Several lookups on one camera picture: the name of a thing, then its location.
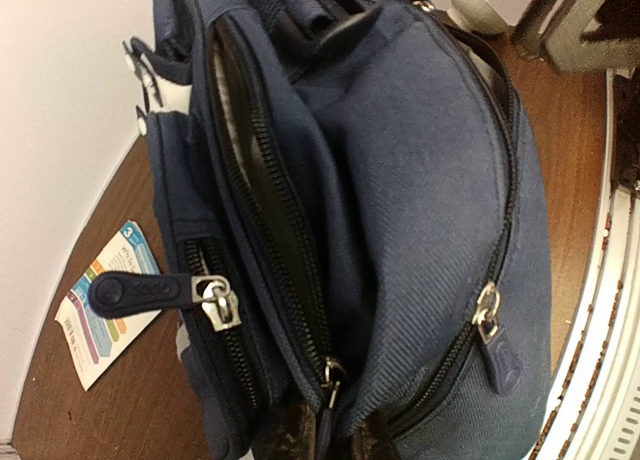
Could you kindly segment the navy blue backpack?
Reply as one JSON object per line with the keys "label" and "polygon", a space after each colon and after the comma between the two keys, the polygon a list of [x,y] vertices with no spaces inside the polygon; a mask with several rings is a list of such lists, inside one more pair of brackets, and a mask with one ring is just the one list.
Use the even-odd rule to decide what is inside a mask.
{"label": "navy blue backpack", "polygon": [[547,205],[494,50],[429,0],[152,0],[132,38],[216,459],[522,459],[550,389]]}

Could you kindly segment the white colourful brochure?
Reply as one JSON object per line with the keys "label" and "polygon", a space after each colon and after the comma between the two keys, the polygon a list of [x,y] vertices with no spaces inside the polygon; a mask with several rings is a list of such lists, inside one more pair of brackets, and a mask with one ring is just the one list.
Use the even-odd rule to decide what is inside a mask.
{"label": "white colourful brochure", "polygon": [[158,316],[148,311],[133,316],[106,318],[106,309],[120,303],[125,274],[158,274],[160,269],[139,225],[128,220],[106,243],[62,299],[54,316],[62,328],[72,362],[87,391],[127,347]]}

